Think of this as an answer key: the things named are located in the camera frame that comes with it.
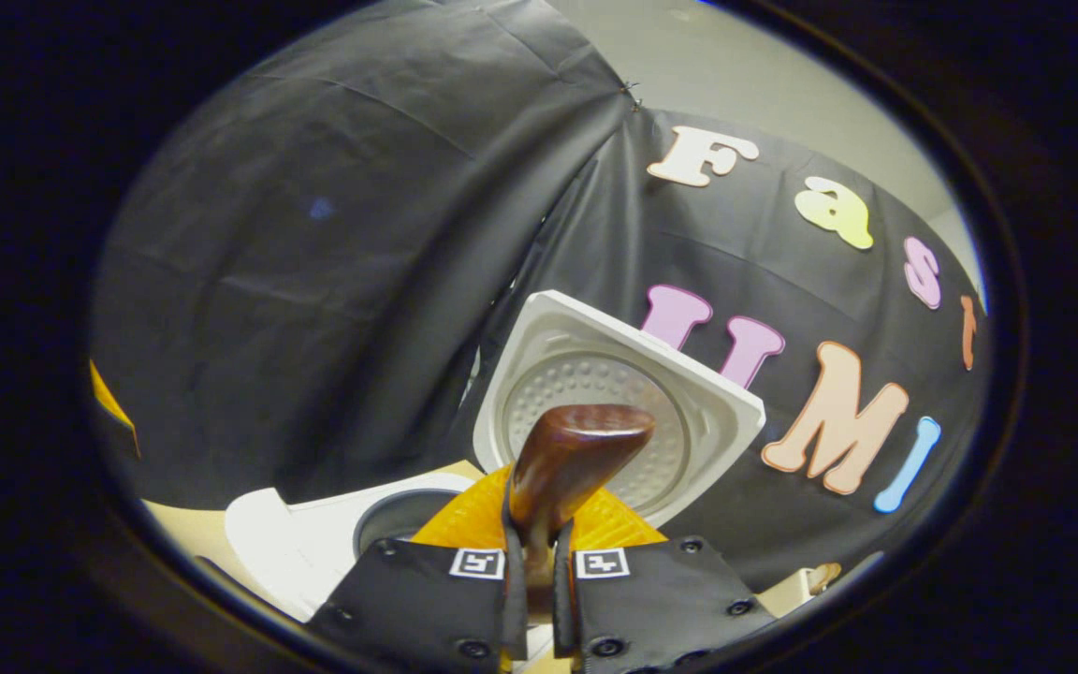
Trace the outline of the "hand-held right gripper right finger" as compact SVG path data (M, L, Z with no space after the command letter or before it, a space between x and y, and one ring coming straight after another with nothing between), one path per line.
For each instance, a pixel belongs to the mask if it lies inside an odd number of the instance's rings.
M573 673L667 673L775 620L697 535L663 536L608 491L553 551L553 654Z

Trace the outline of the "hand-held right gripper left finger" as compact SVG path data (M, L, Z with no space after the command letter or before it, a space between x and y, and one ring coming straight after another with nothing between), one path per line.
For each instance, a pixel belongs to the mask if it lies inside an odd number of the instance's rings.
M381 673L509 673L528 657L517 534L505 523L508 466L465 490L425 474L356 521L353 563L309 630Z

